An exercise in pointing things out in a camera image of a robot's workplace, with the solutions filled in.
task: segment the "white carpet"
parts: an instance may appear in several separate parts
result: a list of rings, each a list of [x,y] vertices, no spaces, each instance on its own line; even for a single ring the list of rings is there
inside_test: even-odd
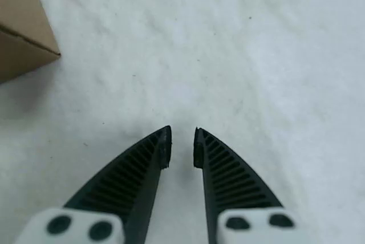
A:
[[[0,86],[0,235],[173,128],[146,244],[206,244],[196,126],[320,243],[365,242],[363,0],[42,0],[61,60]]]

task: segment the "cardboard box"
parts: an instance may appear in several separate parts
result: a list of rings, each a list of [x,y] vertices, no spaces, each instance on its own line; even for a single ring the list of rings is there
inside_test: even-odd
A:
[[[59,57],[40,0],[0,0],[0,83]]]

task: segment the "white fabric surface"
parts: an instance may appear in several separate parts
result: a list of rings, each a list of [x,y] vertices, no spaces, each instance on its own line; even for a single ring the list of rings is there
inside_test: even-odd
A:
[[[0,235],[173,128],[146,244],[205,244],[194,128],[321,243],[365,242],[363,0],[42,0],[61,60],[0,86]]]

